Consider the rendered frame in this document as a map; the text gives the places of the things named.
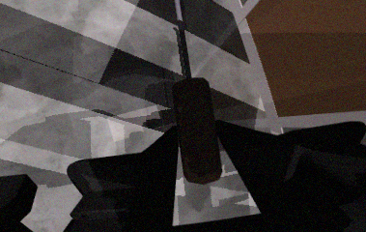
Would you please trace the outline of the hook tool with brown handle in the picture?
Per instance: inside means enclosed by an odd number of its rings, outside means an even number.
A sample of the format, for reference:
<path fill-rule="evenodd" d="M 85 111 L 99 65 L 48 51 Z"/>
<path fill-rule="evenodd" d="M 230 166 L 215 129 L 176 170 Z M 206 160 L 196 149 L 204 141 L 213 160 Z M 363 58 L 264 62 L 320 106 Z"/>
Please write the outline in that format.
<path fill-rule="evenodd" d="M 185 71 L 172 87 L 183 174 L 189 183 L 206 185 L 222 173 L 211 89 L 204 77 L 191 77 L 180 0 L 174 3 Z"/>

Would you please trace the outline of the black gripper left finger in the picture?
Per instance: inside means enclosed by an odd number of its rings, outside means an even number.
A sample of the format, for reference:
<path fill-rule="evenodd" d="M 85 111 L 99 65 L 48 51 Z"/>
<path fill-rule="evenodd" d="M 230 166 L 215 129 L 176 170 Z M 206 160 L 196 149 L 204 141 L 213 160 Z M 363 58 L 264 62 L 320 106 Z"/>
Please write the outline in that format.
<path fill-rule="evenodd" d="M 178 152 L 178 131 L 173 126 L 141 153 L 81 159 L 68 166 L 67 174 L 82 195 L 142 188 L 159 227 L 167 227 L 173 224 Z"/>

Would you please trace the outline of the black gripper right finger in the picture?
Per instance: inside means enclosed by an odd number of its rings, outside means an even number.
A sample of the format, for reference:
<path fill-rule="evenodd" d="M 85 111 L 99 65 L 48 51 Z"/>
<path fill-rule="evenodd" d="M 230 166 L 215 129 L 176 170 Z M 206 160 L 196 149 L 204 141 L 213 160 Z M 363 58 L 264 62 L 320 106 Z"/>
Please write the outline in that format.
<path fill-rule="evenodd" d="M 265 133 L 215 120 L 218 138 L 261 214 L 282 210 L 300 155 L 338 144 L 360 143 L 361 121 L 347 121 L 281 134 Z"/>

